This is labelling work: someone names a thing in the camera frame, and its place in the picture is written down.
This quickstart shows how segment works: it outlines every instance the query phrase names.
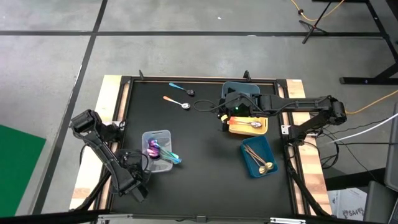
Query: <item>gray container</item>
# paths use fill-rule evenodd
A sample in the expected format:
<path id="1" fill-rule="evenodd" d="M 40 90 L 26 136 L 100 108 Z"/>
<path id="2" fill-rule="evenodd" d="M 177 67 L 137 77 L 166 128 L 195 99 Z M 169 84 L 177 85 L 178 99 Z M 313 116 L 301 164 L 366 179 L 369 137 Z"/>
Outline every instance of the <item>gray container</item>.
<path id="1" fill-rule="evenodd" d="M 147 148 L 149 147 L 148 140 L 154 138 L 157 140 L 161 148 L 165 151 L 172 151 L 172 135 L 168 130 L 161 131 L 147 131 L 142 134 L 142 153 L 148 156 Z M 148 156 L 148 170 L 153 173 L 166 172 L 173 168 L 173 163 L 171 161 L 165 161 L 163 159 L 153 160 Z M 146 158 L 142 158 L 142 168 L 145 169 Z"/>

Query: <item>blue tray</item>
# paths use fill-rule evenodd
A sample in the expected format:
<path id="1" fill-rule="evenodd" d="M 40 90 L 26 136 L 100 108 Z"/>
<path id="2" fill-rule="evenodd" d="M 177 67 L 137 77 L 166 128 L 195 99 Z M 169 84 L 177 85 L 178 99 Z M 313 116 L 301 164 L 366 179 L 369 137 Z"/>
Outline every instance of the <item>blue tray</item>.
<path id="1" fill-rule="evenodd" d="M 253 158 L 248 154 L 243 145 L 250 146 L 251 149 L 261 158 L 263 158 L 266 162 L 274 163 L 274 168 L 269 170 L 265 174 L 260 174 L 259 166 L 254 162 Z M 244 160 L 246 161 L 246 165 L 248 166 L 249 173 L 252 177 L 262 177 L 265 175 L 269 175 L 278 171 L 278 165 L 274 159 L 274 155 L 272 153 L 271 148 L 269 147 L 268 140 L 265 136 L 257 136 L 253 138 L 248 138 L 242 141 L 241 150 L 243 153 Z"/>

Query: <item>black cable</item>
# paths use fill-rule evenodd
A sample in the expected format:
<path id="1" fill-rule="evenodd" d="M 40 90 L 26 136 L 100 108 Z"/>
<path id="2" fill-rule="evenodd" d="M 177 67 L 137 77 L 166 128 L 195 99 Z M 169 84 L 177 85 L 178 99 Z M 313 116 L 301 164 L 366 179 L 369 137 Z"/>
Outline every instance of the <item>black cable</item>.
<path id="1" fill-rule="evenodd" d="M 240 95 L 237 96 L 236 98 L 233 98 L 232 100 L 229 100 L 229 101 L 227 101 L 227 102 L 224 102 L 224 103 L 222 103 L 222 104 L 220 104 L 220 105 L 218 105 L 218 106 L 215 106 L 215 105 L 217 105 L 217 104 L 213 103 L 211 100 L 196 100 L 196 101 L 193 103 L 193 108 L 194 108 L 195 110 L 199 111 L 199 112 L 212 112 L 213 110 L 218 109 L 218 108 L 220 108 L 220 107 L 226 105 L 227 103 L 230 103 L 230 102 L 232 102 L 232 101 L 234 101 L 234 100 L 239 99 L 239 97 L 240 97 Z M 212 104 L 212 105 L 215 106 L 215 107 L 214 107 L 214 108 L 210 108 L 210 109 L 206 109 L 206 110 L 199 110 L 199 109 L 196 107 L 196 104 L 197 104 L 197 103 L 201 103 L 201 102 L 210 103 L 210 104 Z"/>
<path id="2" fill-rule="evenodd" d="M 310 144 L 311 146 L 315 147 L 315 148 L 318 150 L 319 158 L 321 158 L 321 151 L 319 150 L 319 148 L 318 148 L 316 145 L 314 145 L 314 144 L 312 144 L 312 143 L 310 143 L 310 142 L 306 142 L 306 141 L 304 141 L 304 143 Z"/>
<path id="3" fill-rule="evenodd" d="M 349 142 L 344 144 L 338 144 L 339 146 L 342 145 L 350 145 L 350 144 L 387 144 L 387 145 L 396 145 L 398 142 Z"/>
<path id="4" fill-rule="evenodd" d="M 363 127 L 366 127 L 366 126 L 369 126 L 369 125 L 372 125 L 372 124 L 376 124 L 376 123 L 383 122 L 383 121 L 385 121 L 385 120 L 387 120 L 387 119 L 388 119 L 388 118 L 384 118 L 384 119 L 382 119 L 382 120 L 380 120 L 380 121 L 373 121 L 373 122 L 371 122 L 371 123 L 369 123 L 369 124 L 359 125 L 359 126 L 357 126 L 357 127 L 355 127 L 355 128 L 347 128 L 347 129 L 341 130 L 341 131 L 335 131 L 334 133 L 333 133 L 333 132 L 330 132 L 330 134 L 336 134 L 336 133 L 341 133 L 341 132 L 345 132 L 345 131 L 349 131 L 349 130 L 355 130 L 355 129 L 358 129 L 358 128 L 363 128 Z"/>
<path id="5" fill-rule="evenodd" d="M 83 159 L 83 152 L 84 152 L 86 146 L 88 146 L 88 144 L 84 144 L 83 147 L 80 149 L 79 166 L 81 165 L 81 160 Z"/>
<path id="6" fill-rule="evenodd" d="M 377 180 L 377 178 L 356 158 L 356 156 L 353 154 L 353 152 L 351 152 L 351 149 L 344 143 L 344 142 L 342 142 L 342 141 L 339 141 L 340 143 L 342 143 L 347 149 L 348 149 L 348 152 L 354 157 L 354 159 L 356 160 L 356 162 L 359 164 L 359 165 L 361 165 L 361 167 L 363 168 L 363 169 L 365 169 L 368 173 L 369 173 L 369 175 L 373 178 L 373 180 L 374 181 L 376 181 L 376 182 L 379 182 L 378 180 Z"/>
<path id="7" fill-rule="evenodd" d="M 327 136 L 328 138 L 332 139 L 332 141 L 335 140 L 335 139 L 332 138 L 329 134 L 326 134 L 325 132 L 324 132 L 323 134 L 324 134 L 325 136 Z M 340 147 L 337 145 L 336 142 L 335 142 L 335 146 L 336 146 L 336 154 L 335 154 L 335 155 L 332 155 L 332 156 L 325 157 L 325 158 L 321 159 L 321 161 L 324 160 L 324 159 L 327 159 L 327 160 L 321 165 L 321 166 L 322 166 L 322 169 L 330 169 L 330 168 L 332 168 L 332 167 L 337 163 L 338 158 L 339 158 L 339 155 L 340 155 Z M 333 158 L 333 157 L 334 157 L 333 162 L 331 162 L 331 164 L 330 164 L 329 166 L 325 167 L 324 165 L 325 165 L 331 158 Z"/>
<path id="8" fill-rule="evenodd" d="M 296 157 L 296 152 L 293 150 L 293 156 L 290 156 L 289 159 L 293 159 L 294 157 Z"/>

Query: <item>wooden board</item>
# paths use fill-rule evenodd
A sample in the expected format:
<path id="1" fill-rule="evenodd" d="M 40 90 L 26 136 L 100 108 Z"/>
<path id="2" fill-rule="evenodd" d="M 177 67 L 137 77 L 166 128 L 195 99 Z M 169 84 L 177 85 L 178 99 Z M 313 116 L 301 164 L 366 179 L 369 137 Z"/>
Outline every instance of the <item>wooden board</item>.
<path id="1" fill-rule="evenodd" d="M 289 92 L 290 98 L 305 98 L 304 87 L 301 80 L 287 80 L 287 91 Z M 297 125 L 300 125 L 310 119 L 309 113 L 292 114 L 294 124 Z M 314 138 L 306 137 L 305 141 L 317 145 Z M 300 151 L 305 185 L 307 186 L 307 189 L 311 192 L 315 200 L 321 205 L 322 209 L 331 214 L 328 192 L 326 189 L 325 179 L 323 177 L 323 171 L 321 167 L 321 162 L 319 160 L 318 150 L 309 144 L 299 146 L 298 148 Z M 298 192 L 300 192 L 300 189 L 295 186 L 295 191 L 297 196 Z M 296 199 L 298 207 L 301 207 L 301 209 L 303 209 L 301 194 L 299 197 L 296 197 Z"/>
<path id="2" fill-rule="evenodd" d="M 120 80 L 120 75 L 104 76 L 95 106 L 95 111 L 99 114 L 103 122 L 112 121 L 116 99 L 119 93 Z M 95 188 L 95 185 L 100 179 L 101 168 L 102 162 L 100 159 L 90 147 L 86 147 L 83 157 L 81 158 L 80 169 L 69 209 L 77 208 L 81 205 L 84 199 L 86 199 Z"/>
<path id="3" fill-rule="evenodd" d="M 103 84 L 95 109 L 99 113 L 103 121 L 112 120 L 116 100 L 118 97 L 120 80 L 121 76 L 119 75 L 104 76 Z M 287 80 L 287 86 L 289 96 L 291 98 L 305 97 L 301 80 Z M 122 99 L 127 98 L 128 88 L 128 84 L 124 86 Z M 281 96 L 283 96 L 282 88 L 279 88 L 279 93 L 281 94 Z M 126 100 L 122 100 L 121 110 L 119 111 L 118 115 L 118 121 L 120 121 L 123 117 L 125 103 Z M 306 120 L 310 119 L 310 115 L 308 113 L 293 113 L 293 118 L 295 124 L 302 124 Z M 284 113 L 285 124 L 287 124 L 287 121 L 287 115 Z M 306 141 L 316 144 L 315 140 L 312 138 L 306 138 Z M 300 146 L 299 149 L 306 186 L 308 187 L 311 194 L 314 196 L 315 200 L 317 200 L 317 202 L 322 206 L 322 208 L 326 212 L 331 213 L 325 180 L 323 178 L 323 172 L 318 157 L 318 151 L 313 146 L 309 145 Z M 77 206 L 79 206 L 84 201 L 85 197 L 87 197 L 88 194 L 90 194 L 90 192 L 94 189 L 100 178 L 101 167 L 101 161 L 97 158 L 95 153 L 89 147 L 87 147 L 87 150 L 85 150 L 83 154 L 70 208 L 76 208 Z M 108 192 L 108 189 L 109 181 L 104 187 L 104 192 Z M 298 212 L 304 213 L 301 193 L 296 185 L 295 192 Z M 101 203 L 99 205 L 100 208 L 105 208 L 105 201 L 107 196 L 108 194 L 102 194 Z"/>

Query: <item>silver spoon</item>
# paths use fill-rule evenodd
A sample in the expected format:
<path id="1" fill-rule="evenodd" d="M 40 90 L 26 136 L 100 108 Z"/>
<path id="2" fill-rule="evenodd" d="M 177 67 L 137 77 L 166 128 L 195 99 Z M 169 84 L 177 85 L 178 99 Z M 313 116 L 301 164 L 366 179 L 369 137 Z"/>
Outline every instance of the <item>silver spoon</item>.
<path id="1" fill-rule="evenodd" d="M 170 99 L 167 96 L 163 96 L 163 99 L 165 99 L 167 101 L 170 101 L 170 102 L 173 102 L 173 103 L 176 103 L 176 104 L 179 104 L 179 105 L 181 105 L 182 109 L 185 109 L 185 110 L 187 110 L 187 109 L 189 109 L 191 107 L 191 105 L 189 103 L 179 103 L 179 102 L 177 102 L 175 100 Z"/>
<path id="2" fill-rule="evenodd" d="M 239 123 L 251 125 L 254 128 L 261 128 L 262 124 L 258 121 L 238 121 Z"/>

